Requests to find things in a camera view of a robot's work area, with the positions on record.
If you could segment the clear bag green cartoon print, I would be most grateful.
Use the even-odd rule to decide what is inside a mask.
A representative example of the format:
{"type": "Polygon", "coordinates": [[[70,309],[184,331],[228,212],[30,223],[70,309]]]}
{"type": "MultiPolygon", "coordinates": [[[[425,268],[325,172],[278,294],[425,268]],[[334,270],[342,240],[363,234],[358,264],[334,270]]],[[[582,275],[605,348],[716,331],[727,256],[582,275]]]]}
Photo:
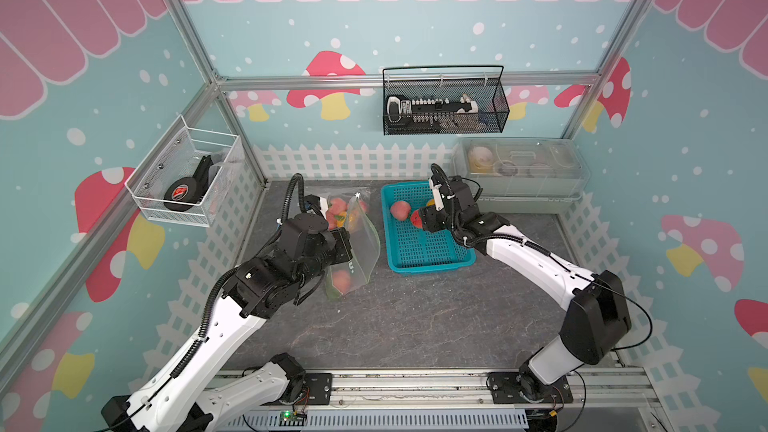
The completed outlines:
{"type": "Polygon", "coordinates": [[[381,240],[378,231],[376,234],[371,232],[350,234],[350,243],[353,254],[352,260],[345,264],[332,265],[325,277],[325,293],[330,300],[338,300],[343,297],[332,297],[329,294],[333,271],[348,270],[352,274],[352,288],[349,292],[351,293],[370,282],[373,270],[380,257],[381,240]]]}

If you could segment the clear blue zipper bag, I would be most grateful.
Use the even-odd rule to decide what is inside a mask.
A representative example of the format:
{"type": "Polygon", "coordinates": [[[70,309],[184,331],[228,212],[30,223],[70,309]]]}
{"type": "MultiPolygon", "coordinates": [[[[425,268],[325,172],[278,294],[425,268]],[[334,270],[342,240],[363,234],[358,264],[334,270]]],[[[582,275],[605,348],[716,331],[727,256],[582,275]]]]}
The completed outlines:
{"type": "Polygon", "coordinates": [[[304,195],[308,212],[318,211],[326,229],[343,228],[350,234],[377,233],[370,217],[371,191],[368,187],[312,187],[304,195]]]}

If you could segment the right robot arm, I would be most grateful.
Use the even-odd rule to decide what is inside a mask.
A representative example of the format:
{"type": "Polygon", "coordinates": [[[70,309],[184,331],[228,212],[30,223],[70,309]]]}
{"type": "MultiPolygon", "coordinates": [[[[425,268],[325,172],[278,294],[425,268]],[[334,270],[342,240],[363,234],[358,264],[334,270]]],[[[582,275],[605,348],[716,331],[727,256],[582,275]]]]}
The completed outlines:
{"type": "Polygon", "coordinates": [[[567,374],[598,364],[632,328],[629,300],[618,276],[593,273],[525,236],[506,218],[479,210],[478,192],[435,165],[428,180],[434,203],[418,211],[430,233],[447,231],[457,245],[511,267],[565,311],[558,334],[518,369],[518,394],[542,402],[567,374]]]}

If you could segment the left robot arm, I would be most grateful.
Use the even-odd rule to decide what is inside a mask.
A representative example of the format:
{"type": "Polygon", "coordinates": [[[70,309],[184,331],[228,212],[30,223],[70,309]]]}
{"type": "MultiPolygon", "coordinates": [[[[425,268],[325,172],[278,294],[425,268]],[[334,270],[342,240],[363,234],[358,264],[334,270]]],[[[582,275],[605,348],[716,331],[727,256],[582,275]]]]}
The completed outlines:
{"type": "Polygon", "coordinates": [[[206,387],[283,305],[302,304],[330,266],[352,257],[349,232],[329,227],[319,198],[305,195],[303,176],[294,174],[277,230],[254,257],[216,281],[182,349],[140,389],[105,404],[108,430],[212,431],[252,406],[297,403],[306,372],[288,353],[223,388],[206,387]]]}

